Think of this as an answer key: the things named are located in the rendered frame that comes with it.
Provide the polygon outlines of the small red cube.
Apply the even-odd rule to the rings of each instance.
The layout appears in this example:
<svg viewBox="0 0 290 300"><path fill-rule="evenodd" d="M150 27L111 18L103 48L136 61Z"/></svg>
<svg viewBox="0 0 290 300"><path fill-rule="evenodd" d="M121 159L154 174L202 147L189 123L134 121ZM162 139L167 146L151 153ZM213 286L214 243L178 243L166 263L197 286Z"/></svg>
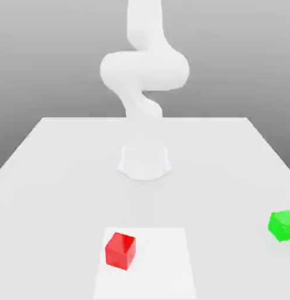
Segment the small red cube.
<svg viewBox="0 0 290 300"><path fill-rule="evenodd" d="M136 238L115 232L105 246L107 265L127 271L135 257Z"/></svg>

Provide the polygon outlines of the small green cube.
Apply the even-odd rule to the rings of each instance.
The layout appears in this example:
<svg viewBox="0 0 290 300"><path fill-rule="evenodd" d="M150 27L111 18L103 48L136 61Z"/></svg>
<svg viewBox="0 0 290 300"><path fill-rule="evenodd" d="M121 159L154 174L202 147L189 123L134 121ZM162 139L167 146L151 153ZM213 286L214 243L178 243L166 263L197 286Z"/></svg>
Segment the small green cube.
<svg viewBox="0 0 290 300"><path fill-rule="evenodd" d="M279 241L290 240L290 210L271 213L269 223L269 231Z"/></svg>

